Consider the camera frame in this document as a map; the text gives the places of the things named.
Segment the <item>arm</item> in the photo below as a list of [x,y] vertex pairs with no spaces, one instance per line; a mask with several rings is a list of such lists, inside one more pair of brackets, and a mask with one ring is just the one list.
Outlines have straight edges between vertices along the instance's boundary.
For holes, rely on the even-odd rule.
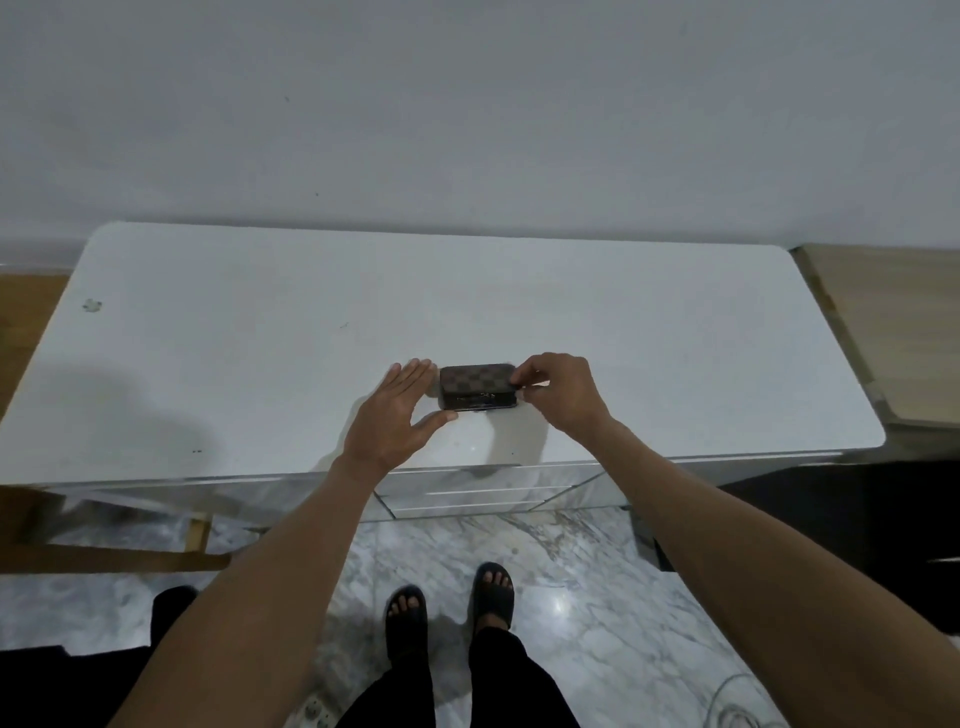
[[603,465],[791,725],[960,725],[960,652],[903,602],[647,448],[585,359],[533,356],[514,384]]
[[391,367],[358,410],[324,484],[170,628],[113,728],[282,725],[304,687],[373,488],[456,417],[435,412],[410,425],[436,371],[429,359]]

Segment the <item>forearm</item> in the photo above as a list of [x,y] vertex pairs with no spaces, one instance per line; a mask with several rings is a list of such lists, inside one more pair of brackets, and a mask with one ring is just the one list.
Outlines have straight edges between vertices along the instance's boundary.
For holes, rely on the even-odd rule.
[[585,445],[791,724],[956,719],[960,653],[896,597],[619,423]]
[[324,484],[178,619],[111,725],[282,724],[381,476],[335,461]]

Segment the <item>checkered pattern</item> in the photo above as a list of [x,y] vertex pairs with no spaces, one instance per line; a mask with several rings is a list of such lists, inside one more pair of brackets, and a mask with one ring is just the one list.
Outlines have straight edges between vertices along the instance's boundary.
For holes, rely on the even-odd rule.
[[513,392],[510,383],[513,364],[479,364],[468,367],[443,367],[440,388],[449,394],[502,394]]

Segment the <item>white wall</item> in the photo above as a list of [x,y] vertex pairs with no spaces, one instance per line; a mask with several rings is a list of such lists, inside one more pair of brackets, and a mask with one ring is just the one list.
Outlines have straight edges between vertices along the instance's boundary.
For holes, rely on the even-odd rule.
[[110,219],[960,247],[956,0],[0,0],[0,249]]

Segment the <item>black sandal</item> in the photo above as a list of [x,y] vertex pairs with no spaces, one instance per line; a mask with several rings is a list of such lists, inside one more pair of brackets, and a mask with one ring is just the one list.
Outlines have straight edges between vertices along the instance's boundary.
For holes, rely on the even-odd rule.
[[480,566],[473,577],[473,634],[477,631],[477,620],[484,615],[492,614],[500,617],[507,622],[508,629],[514,619],[513,588],[494,584],[492,581],[484,581],[483,576],[488,571],[493,578],[496,578],[496,573],[499,571],[502,579],[509,579],[511,584],[514,583],[507,570],[499,564],[488,561]]
[[[417,598],[416,607],[407,605],[404,612],[390,614],[390,606],[396,602],[399,608],[399,599],[405,596],[409,602],[411,596]],[[387,631],[387,657],[390,664],[396,667],[396,662],[411,655],[421,654],[426,657],[426,597],[419,587],[408,584],[397,589],[387,602],[384,613],[384,622]]]

